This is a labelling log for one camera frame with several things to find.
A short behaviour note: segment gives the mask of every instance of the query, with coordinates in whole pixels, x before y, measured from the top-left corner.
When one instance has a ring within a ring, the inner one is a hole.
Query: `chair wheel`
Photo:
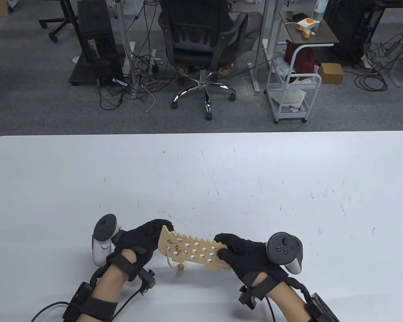
[[[55,35],[49,35],[49,38],[52,40],[53,43],[57,43],[58,42],[58,38]]]

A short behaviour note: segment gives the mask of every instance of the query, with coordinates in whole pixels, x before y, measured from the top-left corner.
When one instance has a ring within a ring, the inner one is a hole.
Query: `office chair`
[[[58,42],[58,38],[56,36],[56,34],[63,29],[63,27],[68,24],[71,23],[74,28],[75,31],[78,35],[79,38],[79,31],[78,31],[78,17],[75,16],[75,13],[73,11],[72,8],[72,4],[70,2],[70,0],[54,0],[54,1],[60,1],[60,6],[61,9],[63,10],[63,14],[64,14],[64,18],[54,18],[54,19],[39,19],[39,23],[40,23],[40,27],[42,27],[42,29],[46,29],[48,27],[47,23],[50,22],[59,22],[60,24],[58,26],[56,26],[53,31],[51,31],[48,36],[49,38],[54,42],[57,43]]]
[[[210,121],[212,111],[208,86],[227,89],[231,92],[229,100],[236,100],[234,89],[208,79],[235,59],[246,31],[248,15],[241,13],[233,24],[227,0],[160,0],[160,5],[162,12],[158,24],[163,31],[168,60],[172,65],[200,67],[199,79],[184,75],[196,85],[180,91],[171,108],[177,109],[177,101],[182,95],[200,89],[205,98],[205,118]]]

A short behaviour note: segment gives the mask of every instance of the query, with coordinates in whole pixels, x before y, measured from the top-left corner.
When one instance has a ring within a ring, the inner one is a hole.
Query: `chair backrest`
[[[227,0],[160,0],[160,5],[174,48],[214,52],[219,33],[232,27]]]

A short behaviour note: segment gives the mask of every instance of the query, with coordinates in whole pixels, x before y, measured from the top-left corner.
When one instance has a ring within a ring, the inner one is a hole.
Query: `wooden board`
[[[0,0],[0,17],[6,17],[8,13],[8,2],[6,0]]]
[[[199,263],[209,270],[230,269],[226,262],[218,258],[217,252],[221,248],[227,246],[216,241],[175,233],[169,231],[166,226],[163,226],[158,241],[160,253],[164,256],[168,254],[172,261]]]

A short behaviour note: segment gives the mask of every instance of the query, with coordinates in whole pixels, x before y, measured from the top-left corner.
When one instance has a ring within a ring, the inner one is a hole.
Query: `hand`
[[[135,229],[124,232],[118,241],[114,243],[115,250],[108,257],[112,257],[124,249],[131,249],[136,253],[136,265],[138,267],[145,266],[151,260],[154,251],[158,248],[158,239],[160,238],[163,225],[169,231],[174,230],[170,221],[154,219]]]
[[[279,265],[273,264],[267,257],[264,243],[242,239],[231,233],[220,233],[215,236],[215,241],[228,247],[218,250],[218,258],[229,264],[241,281],[251,272],[257,274],[265,272],[278,283],[288,277]]]

